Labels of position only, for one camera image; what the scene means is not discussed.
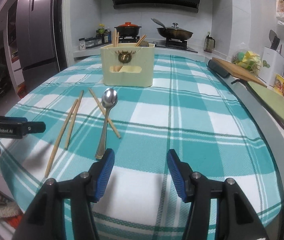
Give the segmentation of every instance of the cream utensil holder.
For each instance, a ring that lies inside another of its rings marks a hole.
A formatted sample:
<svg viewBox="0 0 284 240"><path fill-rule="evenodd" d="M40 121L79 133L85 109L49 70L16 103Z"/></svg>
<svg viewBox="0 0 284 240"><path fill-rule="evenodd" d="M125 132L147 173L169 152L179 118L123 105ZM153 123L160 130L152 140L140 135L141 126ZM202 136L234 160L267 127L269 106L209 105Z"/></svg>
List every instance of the cream utensil holder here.
<svg viewBox="0 0 284 240"><path fill-rule="evenodd" d="M112 44L101 48L103 83L108 86L150 87L153 83L154 44Z"/></svg>

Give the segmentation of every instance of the white wall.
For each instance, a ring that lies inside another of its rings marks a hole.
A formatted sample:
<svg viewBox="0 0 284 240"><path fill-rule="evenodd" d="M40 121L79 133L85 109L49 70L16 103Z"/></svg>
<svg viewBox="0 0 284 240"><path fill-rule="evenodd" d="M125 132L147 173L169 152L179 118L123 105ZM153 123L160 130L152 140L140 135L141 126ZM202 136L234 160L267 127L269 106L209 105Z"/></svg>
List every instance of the white wall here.
<svg viewBox="0 0 284 240"><path fill-rule="evenodd" d="M250 34L251 1L232 0L232 34L228 60L239 48L249 48Z"/></svg>
<svg viewBox="0 0 284 240"><path fill-rule="evenodd" d="M101 0L71 0L72 46L79 48L80 38L95 37L101 21Z"/></svg>
<svg viewBox="0 0 284 240"><path fill-rule="evenodd" d="M213 0L212 37L215 39L214 53L226 59L232 34L232 0Z"/></svg>
<svg viewBox="0 0 284 240"><path fill-rule="evenodd" d="M277 24L275 15L276 0L251 0L251 35L250 49L262 55L264 47L270 47L269 31L274 30L283 43L284 57L284 26Z"/></svg>
<svg viewBox="0 0 284 240"><path fill-rule="evenodd" d="M112 0L101 0L101 22L105 27L114 27L132 22L139 25L139 35L147 35L148 39L164 40L157 32L159 25L155 24L151 18L156 18L165 26L172 26L173 22L178 23L178 27L193 32L193 36L188 40L188 44L204 46L205 37L212 27L212 0L201 0L199 12L192 13L181 10L167 8L113 8Z"/></svg>
<svg viewBox="0 0 284 240"><path fill-rule="evenodd" d="M79 39L96 35L101 22L101 0L63 0L63 39L68 66L74 64L73 52Z"/></svg>

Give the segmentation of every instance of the wooden cutting board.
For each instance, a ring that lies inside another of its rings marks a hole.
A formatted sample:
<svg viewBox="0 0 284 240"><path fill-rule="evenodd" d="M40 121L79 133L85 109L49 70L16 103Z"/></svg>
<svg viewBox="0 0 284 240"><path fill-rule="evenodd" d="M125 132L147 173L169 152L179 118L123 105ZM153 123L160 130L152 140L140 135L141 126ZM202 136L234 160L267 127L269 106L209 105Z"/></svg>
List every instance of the wooden cutting board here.
<svg viewBox="0 0 284 240"><path fill-rule="evenodd" d="M259 85L262 85L263 87L267 87L261 80L259 80L257 77L253 76L250 72L245 70L244 68L235 65L231 62L218 59L216 57L212 58L212 60L219 63L221 67L223 67L227 72L229 72L232 76L246 80L246 81L252 81Z"/></svg>

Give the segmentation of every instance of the table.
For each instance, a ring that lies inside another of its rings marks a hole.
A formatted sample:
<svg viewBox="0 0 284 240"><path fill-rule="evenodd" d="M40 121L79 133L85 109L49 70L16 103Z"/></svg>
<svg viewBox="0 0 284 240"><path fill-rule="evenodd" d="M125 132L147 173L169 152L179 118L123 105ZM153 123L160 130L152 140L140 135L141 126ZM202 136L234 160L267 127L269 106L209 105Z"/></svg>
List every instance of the table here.
<svg viewBox="0 0 284 240"><path fill-rule="evenodd" d="M8 116L44 121L43 134L1 139L0 171L23 210L45 181L54 141L80 90L81 106L68 151L60 143L50 177L63 181L95 162L103 115L88 91L99 97L100 56L88 57L47 80ZM155 55L152 87L115 87L118 104L110 117L122 135L108 128L106 146L115 164L104 197L92 209L101 239L181 239L189 204L178 198L166 165L174 148L180 159L209 179L233 177L262 223L280 212L283 199L277 167L249 112L203 62ZM65 223L72 239L70 202ZM211 202L208 239L214 238L216 201Z"/></svg>

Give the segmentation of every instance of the knife block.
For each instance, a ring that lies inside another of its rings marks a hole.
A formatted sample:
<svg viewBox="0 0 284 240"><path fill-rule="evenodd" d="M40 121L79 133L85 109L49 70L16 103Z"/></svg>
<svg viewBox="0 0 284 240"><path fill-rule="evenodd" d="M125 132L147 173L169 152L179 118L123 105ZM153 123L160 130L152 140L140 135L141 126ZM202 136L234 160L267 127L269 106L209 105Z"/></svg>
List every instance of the knife block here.
<svg viewBox="0 0 284 240"><path fill-rule="evenodd" d="M284 69L284 58L276 50L264 47L262 66L259 72L259 78L267 86L274 86L276 74L282 75Z"/></svg>

